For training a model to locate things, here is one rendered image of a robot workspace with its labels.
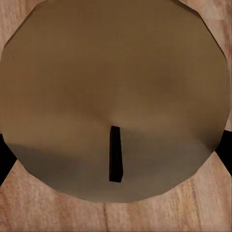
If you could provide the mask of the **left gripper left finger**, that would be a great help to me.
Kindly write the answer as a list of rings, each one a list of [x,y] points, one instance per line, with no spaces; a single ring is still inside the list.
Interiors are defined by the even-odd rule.
[[[0,132],[0,186],[14,166],[16,160],[16,156],[4,142],[3,135]]]

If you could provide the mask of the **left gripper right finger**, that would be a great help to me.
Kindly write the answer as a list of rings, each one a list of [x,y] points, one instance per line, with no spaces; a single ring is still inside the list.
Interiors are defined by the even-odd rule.
[[[232,131],[224,131],[220,144],[215,151],[232,175]]]

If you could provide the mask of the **pillar candle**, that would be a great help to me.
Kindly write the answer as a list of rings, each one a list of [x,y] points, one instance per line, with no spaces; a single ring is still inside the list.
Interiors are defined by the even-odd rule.
[[[4,142],[31,175],[92,203],[194,176],[231,108],[226,56],[179,0],[45,0],[1,55]]]

